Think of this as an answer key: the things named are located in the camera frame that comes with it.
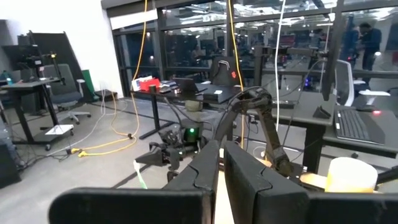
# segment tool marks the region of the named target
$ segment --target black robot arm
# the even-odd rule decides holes
[[[286,177],[289,176],[292,173],[293,167],[290,165],[289,157],[279,142],[278,133],[272,118],[271,94],[263,88],[249,90],[241,97],[241,100],[236,100],[231,104],[227,115],[218,125],[214,140],[221,142],[227,132],[232,128],[232,123],[238,114],[246,114],[248,110],[256,110],[259,116],[259,121],[261,122],[267,141],[267,159],[272,163],[273,168],[278,173]]]

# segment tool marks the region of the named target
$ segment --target green board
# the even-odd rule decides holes
[[[99,97],[94,94],[94,85],[93,85],[93,81],[91,80],[90,71],[89,70],[83,70],[81,72],[83,74],[83,78],[86,81],[87,88],[89,89],[89,91],[90,91],[91,95],[93,96],[94,100],[98,100]]]

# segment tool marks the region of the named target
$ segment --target standing desk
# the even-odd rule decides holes
[[[59,123],[57,115],[55,114],[54,108],[52,106],[50,94],[46,85],[49,83],[59,82],[59,81],[60,81],[59,78],[53,78],[53,79],[46,79],[41,81],[29,82],[29,83],[15,83],[12,85],[5,85],[0,87],[0,89],[7,90],[8,93],[10,94],[10,97],[15,107],[15,111],[18,115],[19,121],[26,135],[26,141],[13,141],[14,144],[48,144],[51,141],[53,141],[55,138],[59,137],[59,135],[45,134],[48,130],[42,131],[41,133],[33,137],[29,129],[29,126],[27,124],[26,118],[24,116],[24,112],[22,110],[22,103],[21,103],[22,96],[35,92],[40,92],[41,95],[44,95],[44,99],[47,104],[53,125],[54,126],[58,125]]]
[[[349,108],[346,106],[336,106],[338,108]],[[392,111],[382,111],[380,115],[366,113],[376,122],[376,124],[384,131],[386,136],[384,145],[371,144],[366,142],[351,141],[347,139],[339,139],[336,137],[333,126],[326,128],[323,136],[323,143],[327,146],[334,146],[352,151],[365,152],[377,156],[396,158],[398,154],[398,119]]]
[[[294,91],[287,94],[286,91],[280,91],[280,100],[298,100],[300,96],[299,91]],[[303,91],[298,104],[293,109],[280,109],[279,123],[289,125],[292,120],[292,126],[306,128],[304,141],[303,166],[307,167],[307,171],[317,174],[322,152],[322,137],[326,131],[326,127],[333,124],[333,110],[336,103],[336,96],[331,94],[329,101],[324,105],[326,110],[331,112],[328,119],[314,118],[313,114],[318,106],[322,105],[323,97],[321,93],[313,93]],[[250,114],[257,115],[255,111],[250,111]],[[276,119],[277,110],[272,109],[272,116]]]
[[[229,99],[231,99],[235,94],[237,94],[240,89],[236,87],[230,87],[230,86],[218,86],[218,85],[212,85],[212,84],[196,84],[196,86],[201,89],[201,88],[206,88],[206,90],[202,91],[201,93],[214,93],[216,90],[221,90],[222,93],[219,94],[218,96],[218,101],[214,100],[204,100],[202,95],[193,95],[193,94],[184,94],[184,93],[179,93],[175,94],[173,91],[168,92],[168,93],[160,93],[159,89],[155,93],[151,93],[149,91],[133,91],[133,93],[141,93],[141,94],[146,94],[150,95],[150,100],[152,102],[152,111],[154,114],[154,123],[155,123],[155,129],[143,134],[142,136],[139,136],[140,140],[143,140],[145,138],[148,138],[149,136],[159,132],[161,129],[164,129],[172,124],[174,122],[167,122],[163,125],[160,125],[159,123],[159,112],[157,109],[157,97],[166,97],[169,99],[176,99],[176,100],[190,100],[190,101],[198,101],[202,103],[213,103],[213,104],[223,104],[226,103]]]

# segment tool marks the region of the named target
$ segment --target keyboard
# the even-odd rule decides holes
[[[384,132],[371,116],[371,113],[360,113],[356,110],[337,110],[335,113],[337,138],[383,145]]]

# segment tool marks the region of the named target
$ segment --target yellow cable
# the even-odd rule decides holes
[[[232,9],[231,9],[231,1],[228,0],[228,7],[229,7],[229,22],[231,23],[231,35],[232,35],[232,41],[234,45],[234,51],[235,51],[235,61],[236,61],[236,68],[238,69],[238,76],[239,76],[239,82],[241,84],[241,91],[243,91],[243,82],[242,82],[242,76],[241,76],[241,69],[239,68],[239,59],[238,59],[238,50],[236,48],[236,41],[235,41],[235,31],[234,31],[234,22],[233,22],[233,15],[232,15]],[[242,115],[242,133],[241,133],[241,148],[243,149],[244,147],[244,119],[245,115]]]
[[[145,0],[144,12],[147,12],[147,5],[148,5],[148,0]],[[138,74],[138,71],[139,71],[139,66],[141,64],[142,52],[144,50],[146,29],[147,29],[147,24],[146,24],[146,21],[145,21],[144,22],[144,29],[143,29],[143,32],[142,32],[141,49],[140,49],[140,52],[139,52],[137,69],[136,69],[136,72],[134,74],[133,80],[137,77],[137,74]],[[111,154],[111,153],[114,153],[114,152],[119,152],[119,151],[122,151],[123,149],[127,149],[128,147],[133,146],[137,142],[137,138],[135,137],[135,135],[138,133],[138,130],[139,130],[139,117],[138,117],[138,110],[137,110],[136,102],[134,100],[134,97],[133,97],[132,93],[131,93],[131,98],[132,98],[132,103],[133,103],[134,111],[136,112],[136,118],[137,118],[137,129],[131,136],[129,136],[128,138],[124,138],[124,139],[108,142],[108,143],[105,143],[105,144],[100,144],[98,146],[86,147],[86,148],[82,148],[82,149],[73,148],[72,149],[72,154],[82,150],[79,153],[79,155],[78,155],[79,157],[83,157],[83,156],[103,156],[103,155],[108,155],[108,154]],[[113,94],[112,94],[112,99],[113,99],[113,104],[114,104],[114,114],[113,114],[113,119],[112,119],[112,122],[111,122],[111,128],[116,134],[119,134],[119,135],[122,135],[122,136],[128,136],[129,134],[120,133],[120,132],[116,131],[116,129],[113,127],[113,123],[114,123],[114,121],[116,120],[116,117],[117,117],[116,99],[114,98]],[[100,148],[100,147],[105,147],[105,146],[108,146],[108,145],[111,145],[111,144],[115,144],[115,143],[118,143],[118,142],[126,141],[128,139],[133,139],[133,142],[128,144],[127,146],[121,147],[119,149],[115,149],[115,150],[112,150],[112,151],[109,151],[109,152],[101,152],[101,153],[87,153],[86,152],[86,150],[97,149],[97,148]]]

